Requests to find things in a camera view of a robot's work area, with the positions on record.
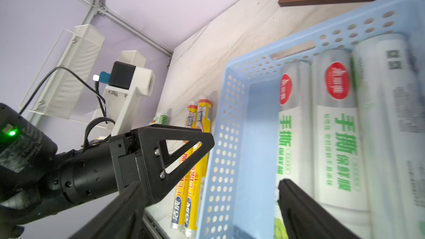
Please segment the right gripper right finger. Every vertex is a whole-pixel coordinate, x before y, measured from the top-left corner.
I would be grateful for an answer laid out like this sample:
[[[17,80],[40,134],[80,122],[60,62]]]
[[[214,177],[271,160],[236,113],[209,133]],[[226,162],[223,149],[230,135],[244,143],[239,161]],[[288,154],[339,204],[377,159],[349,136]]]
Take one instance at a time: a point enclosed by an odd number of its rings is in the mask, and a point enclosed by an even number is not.
[[[290,239],[357,239],[290,179],[278,185],[278,205]]]

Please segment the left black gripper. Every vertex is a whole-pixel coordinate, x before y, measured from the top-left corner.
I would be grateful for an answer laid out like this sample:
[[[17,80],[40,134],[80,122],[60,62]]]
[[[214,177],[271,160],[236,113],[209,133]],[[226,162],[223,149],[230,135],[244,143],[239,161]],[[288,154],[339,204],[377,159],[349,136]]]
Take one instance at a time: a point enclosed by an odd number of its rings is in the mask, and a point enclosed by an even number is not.
[[[156,204],[214,147],[201,129],[151,125],[110,138],[87,150],[54,158],[49,205],[78,206],[139,181],[145,204]]]

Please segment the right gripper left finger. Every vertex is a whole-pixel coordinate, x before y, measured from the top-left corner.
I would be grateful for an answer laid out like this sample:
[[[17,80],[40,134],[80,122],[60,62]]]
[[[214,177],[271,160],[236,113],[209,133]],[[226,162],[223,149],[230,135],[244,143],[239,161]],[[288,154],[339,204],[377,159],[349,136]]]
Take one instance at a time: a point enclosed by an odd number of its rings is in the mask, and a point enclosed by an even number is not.
[[[71,238],[140,239],[144,212],[143,186],[139,181],[134,182]]]

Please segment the white green wrap roll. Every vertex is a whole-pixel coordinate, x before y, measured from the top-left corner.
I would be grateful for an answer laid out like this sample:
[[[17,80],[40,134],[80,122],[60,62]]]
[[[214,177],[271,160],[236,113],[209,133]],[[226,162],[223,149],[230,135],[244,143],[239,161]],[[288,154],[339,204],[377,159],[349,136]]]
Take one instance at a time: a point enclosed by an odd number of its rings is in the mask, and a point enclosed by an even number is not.
[[[327,50],[312,63],[314,197],[342,224],[369,227],[350,55]]]

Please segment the white roll red oval label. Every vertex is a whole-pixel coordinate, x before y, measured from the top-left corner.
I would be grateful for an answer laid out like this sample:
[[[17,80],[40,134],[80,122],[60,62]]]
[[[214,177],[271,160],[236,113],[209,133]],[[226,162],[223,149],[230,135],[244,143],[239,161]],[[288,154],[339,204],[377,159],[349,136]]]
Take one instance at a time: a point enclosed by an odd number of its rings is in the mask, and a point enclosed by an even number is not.
[[[308,195],[314,193],[311,65],[287,64],[281,69],[276,184],[290,179]]]

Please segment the light blue plastic basket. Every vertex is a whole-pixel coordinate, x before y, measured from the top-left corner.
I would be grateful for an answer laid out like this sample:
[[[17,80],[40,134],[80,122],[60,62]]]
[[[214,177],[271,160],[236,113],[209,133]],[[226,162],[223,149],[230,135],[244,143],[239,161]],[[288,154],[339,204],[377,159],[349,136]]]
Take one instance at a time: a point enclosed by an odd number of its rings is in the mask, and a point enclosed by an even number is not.
[[[274,204],[279,197],[276,170],[281,69],[287,64],[308,62],[313,80],[316,56],[327,50],[344,50],[352,66],[370,225],[362,229],[340,223],[360,238],[375,239],[352,52],[359,43],[384,34],[406,38],[425,107],[425,0],[377,0],[227,64],[197,238],[273,239]],[[310,197],[317,202],[314,193]]]

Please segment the white green text roll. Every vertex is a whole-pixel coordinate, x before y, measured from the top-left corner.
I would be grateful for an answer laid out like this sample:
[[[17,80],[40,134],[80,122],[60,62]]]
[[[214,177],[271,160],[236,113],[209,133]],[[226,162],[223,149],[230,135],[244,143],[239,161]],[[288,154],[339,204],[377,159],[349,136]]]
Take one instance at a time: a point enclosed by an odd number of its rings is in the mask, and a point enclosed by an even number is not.
[[[352,52],[373,237],[425,236],[425,108],[406,38],[384,34]]]

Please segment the white roll grape picture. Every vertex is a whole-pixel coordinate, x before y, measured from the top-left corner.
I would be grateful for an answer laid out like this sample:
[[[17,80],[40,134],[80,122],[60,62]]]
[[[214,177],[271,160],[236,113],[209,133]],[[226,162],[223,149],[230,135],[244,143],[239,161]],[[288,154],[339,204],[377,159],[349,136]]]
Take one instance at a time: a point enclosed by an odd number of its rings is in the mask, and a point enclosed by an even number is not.
[[[286,227],[283,222],[283,217],[281,214],[281,209],[279,207],[278,201],[275,201],[274,204],[274,229],[273,229],[273,238],[274,239],[289,239],[287,234]]]

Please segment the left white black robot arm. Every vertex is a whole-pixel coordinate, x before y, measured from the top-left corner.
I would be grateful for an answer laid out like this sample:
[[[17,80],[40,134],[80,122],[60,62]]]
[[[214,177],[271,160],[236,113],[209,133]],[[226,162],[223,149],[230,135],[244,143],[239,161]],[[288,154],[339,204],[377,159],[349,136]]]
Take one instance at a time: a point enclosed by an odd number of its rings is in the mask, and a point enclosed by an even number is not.
[[[1,238],[27,223],[102,198],[118,197],[76,239],[142,239],[145,208],[163,200],[214,146],[200,129],[151,125],[58,153],[57,145],[1,105]]]

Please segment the yellow wrap roll far left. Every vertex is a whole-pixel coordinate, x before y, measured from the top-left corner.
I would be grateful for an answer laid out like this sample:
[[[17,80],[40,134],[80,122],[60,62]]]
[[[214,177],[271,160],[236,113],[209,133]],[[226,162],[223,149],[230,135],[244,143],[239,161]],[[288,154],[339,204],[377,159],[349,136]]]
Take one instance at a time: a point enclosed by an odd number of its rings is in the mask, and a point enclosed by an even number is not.
[[[154,125],[168,125],[169,116],[165,112],[158,112],[153,120]]]

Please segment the yellow wrap roll right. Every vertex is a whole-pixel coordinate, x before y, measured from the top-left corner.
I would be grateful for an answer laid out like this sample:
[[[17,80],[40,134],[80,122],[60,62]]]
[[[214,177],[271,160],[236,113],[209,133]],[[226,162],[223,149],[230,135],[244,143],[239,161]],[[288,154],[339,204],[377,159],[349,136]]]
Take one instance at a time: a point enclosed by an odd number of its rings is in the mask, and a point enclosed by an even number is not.
[[[207,96],[202,96],[198,101],[197,129],[210,132],[212,102]],[[190,171],[187,207],[185,212],[184,234],[195,238],[200,204],[203,197],[205,177],[207,174],[208,155],[205,155]]]

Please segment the white mesh two-tier shelf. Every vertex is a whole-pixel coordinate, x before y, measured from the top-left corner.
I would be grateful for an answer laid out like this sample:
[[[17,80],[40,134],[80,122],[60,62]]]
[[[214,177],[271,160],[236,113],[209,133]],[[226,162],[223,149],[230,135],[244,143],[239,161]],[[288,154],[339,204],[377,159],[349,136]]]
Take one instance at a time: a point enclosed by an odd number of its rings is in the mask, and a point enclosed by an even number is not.
[[[35,75],[20,108],[30,123],[43,117],[88,123],[98,108],[93,68],[106,37],[93,25],[63,30]]]

